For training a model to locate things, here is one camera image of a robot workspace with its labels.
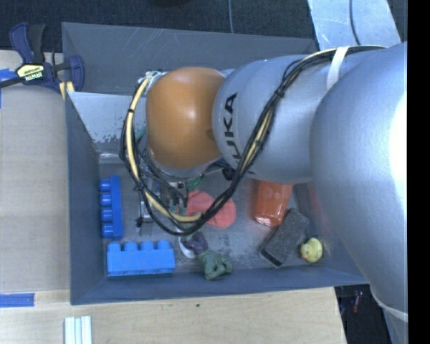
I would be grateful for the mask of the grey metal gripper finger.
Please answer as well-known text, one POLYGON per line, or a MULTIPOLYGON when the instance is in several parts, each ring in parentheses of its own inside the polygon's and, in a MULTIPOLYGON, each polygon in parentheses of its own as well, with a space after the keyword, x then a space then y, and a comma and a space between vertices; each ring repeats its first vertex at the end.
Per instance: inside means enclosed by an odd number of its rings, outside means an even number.
POLYGON ((153 233, 154 221, 144 201, 140 202, 139 209, 139 235, 150 236, 153 233))

